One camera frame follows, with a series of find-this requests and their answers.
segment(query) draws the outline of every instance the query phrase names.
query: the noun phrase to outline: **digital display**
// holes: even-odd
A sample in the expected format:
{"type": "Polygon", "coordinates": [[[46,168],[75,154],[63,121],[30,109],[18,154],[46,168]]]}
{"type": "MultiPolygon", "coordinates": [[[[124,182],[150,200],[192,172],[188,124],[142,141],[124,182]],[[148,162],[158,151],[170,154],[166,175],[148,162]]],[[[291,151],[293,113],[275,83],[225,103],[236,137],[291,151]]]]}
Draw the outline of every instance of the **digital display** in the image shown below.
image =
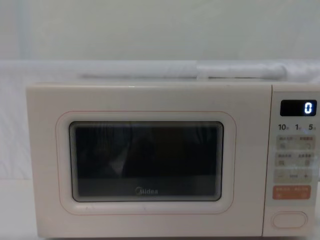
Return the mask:
{"type": "Polygon", "coordinates": [[[307,117],[317,113],[317,100],[282,100],[280,115],[283,117],[307,117]]]}

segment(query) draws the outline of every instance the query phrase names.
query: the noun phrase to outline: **white surface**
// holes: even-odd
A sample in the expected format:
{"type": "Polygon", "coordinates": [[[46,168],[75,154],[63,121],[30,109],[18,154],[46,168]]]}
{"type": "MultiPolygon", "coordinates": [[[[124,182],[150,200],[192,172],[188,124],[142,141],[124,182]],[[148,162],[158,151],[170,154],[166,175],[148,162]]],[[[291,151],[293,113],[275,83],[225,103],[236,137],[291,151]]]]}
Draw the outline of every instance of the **white surface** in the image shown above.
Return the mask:
{"type": "MultiPolygon", "coordinates": [[[[37,237],[35,204],[31,180],[0,180],[0,239],[39,240],[37,237]]],[[[223,240],[319,240],[320,189],[318,187],[315,228],[309,237],[228,237],[223,240]]]]}
{"type": "Polygon", "coordinates": [[[22,57],[318,59],[318,0],[20,0],[22,57]]]}
{"type": "Polygon", "coordinates": [[[0,0],[0,59],[20,58],[16,3],[15,0],[0,0]]]}

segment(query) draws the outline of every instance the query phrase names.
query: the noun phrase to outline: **countertop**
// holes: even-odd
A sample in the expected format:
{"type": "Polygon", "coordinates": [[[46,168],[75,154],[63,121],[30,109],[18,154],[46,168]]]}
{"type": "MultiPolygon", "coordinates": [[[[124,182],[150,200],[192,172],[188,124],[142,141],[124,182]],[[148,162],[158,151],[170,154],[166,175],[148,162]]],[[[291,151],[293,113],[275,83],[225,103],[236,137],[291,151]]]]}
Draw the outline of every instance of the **countertop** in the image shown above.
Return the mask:
{"type": "MultiPolygon", "coordinates": [[[[316,220],[309,237],[213,237],[214,240],[319,240],[320,185],[317,191],[316,220]]],[[[0,180],[0,240],[40,240],[37,236],[32,180],[0,180]]]]}

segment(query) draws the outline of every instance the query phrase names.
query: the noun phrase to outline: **button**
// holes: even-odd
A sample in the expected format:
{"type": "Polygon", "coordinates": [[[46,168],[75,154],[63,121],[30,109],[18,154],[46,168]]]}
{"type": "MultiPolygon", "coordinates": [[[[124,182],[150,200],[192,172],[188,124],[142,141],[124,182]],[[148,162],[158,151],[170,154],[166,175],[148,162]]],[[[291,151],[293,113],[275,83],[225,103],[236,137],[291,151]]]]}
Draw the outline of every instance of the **button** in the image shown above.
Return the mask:
{"type": "Polygon", "coordinates": [[[308,184],[312,181],[311,169],[276,169],[273,181],[276,184],[308,184]]]}
{"type": "Polygon", "coordinates": [[[314,135],[278,135],[276,148],[278,150],[313,150],[316,146],[314,135]]]}
{"type": "Polygon", "coordinates": [[[277,185],[272,191],[274,200],[307,200],[310,196],[310,185],[277,185]]]}
{"type": "Polygon", "coordinates": [[[278,151],[275,153],[274,163],[276,167],[310,167],[314,164],[314,159],[313,152],[278,151]]]}
{"type": "Polygon", "coordinates": [[[272,225],[278,229],[298,229],[303,227],[308,217],[302,211],[278,212],[272,217],[272,225]]]}
{"type": "Polygon", "coordinates": [[[286,183],[288,181],[286,170],[284,170],[284,169],[274,170],[273,181],[278,184],[286,183]]]}

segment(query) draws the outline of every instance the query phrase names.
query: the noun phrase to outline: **midea logo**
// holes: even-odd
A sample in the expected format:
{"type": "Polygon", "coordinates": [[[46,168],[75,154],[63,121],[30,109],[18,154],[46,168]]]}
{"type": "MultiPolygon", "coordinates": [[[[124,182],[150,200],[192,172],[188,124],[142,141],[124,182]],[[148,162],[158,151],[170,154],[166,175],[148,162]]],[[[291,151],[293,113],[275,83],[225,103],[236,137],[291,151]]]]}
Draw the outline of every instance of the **midea logo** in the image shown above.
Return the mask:
{"type": "Polygon", "coordinates": [[[141,186],[137,186],[135,188],[136,195],[158,195],[157,189],[143,188],[141,186]]]}

